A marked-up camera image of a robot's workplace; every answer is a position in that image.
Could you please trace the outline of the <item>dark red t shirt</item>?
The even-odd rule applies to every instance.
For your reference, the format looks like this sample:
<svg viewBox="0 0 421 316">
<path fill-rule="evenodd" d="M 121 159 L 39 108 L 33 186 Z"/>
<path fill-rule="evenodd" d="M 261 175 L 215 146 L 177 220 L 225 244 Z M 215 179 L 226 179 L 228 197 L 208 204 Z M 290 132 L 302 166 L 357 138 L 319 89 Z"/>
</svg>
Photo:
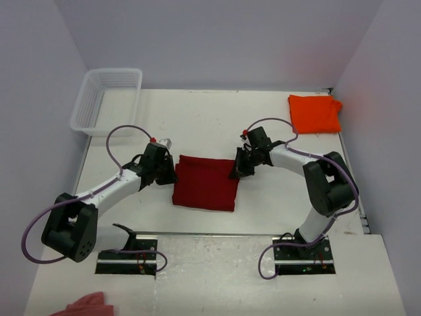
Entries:
<svg viewBox="0 0 421 316">
<path fill-rule="evenodd" d="M 172 203 L 209 211 L 233 212 L 238 179 L 229 177 L 234 161 L 180 155 Z"/>
</svg>

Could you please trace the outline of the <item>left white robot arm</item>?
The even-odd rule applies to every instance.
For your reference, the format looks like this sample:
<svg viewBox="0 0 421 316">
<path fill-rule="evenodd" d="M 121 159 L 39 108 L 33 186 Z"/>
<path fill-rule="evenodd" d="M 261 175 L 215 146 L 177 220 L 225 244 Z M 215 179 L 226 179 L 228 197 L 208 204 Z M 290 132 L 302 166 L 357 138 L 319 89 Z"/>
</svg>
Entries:
<svg viewBox="0 0 421 316">
<path fill-rule="evenodd" d="M 41 235 L 42 243 L 77 263 L 91 252 L 100 251 L 131 258 L 138 252 L 136 233 L 121 224 L 99 226 L 98 220 L 117 203 L 152 183 L 177 182 L 170 147 L 168 138 L 151 142 L 109 182 L 77 196 L 60 195 Z"/>
</svg>

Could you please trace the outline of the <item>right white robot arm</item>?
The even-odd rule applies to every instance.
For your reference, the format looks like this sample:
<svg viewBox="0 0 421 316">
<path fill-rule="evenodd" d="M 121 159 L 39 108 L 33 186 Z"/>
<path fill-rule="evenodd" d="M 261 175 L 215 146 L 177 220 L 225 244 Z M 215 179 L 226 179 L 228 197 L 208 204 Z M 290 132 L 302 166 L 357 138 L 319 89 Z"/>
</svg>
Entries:
<svg viewBox="0 0 421 316">
<path fill-rule="evenodd" d="M 317 155 L 294 149 L 289 142 L 273 142 L 262 127 L 244 130 L 241 138 L 243 146 L 237 148 L 230 178 L 252 176 L 255 167 L 268 165 L 305 179 L 311 209 L 294 241 L 286 245 L 293 246 L 298 257 L 309 258 L 335 221 L 359 207 L 359 190 L 345 161 L 336 151 Z"/>
</svg>

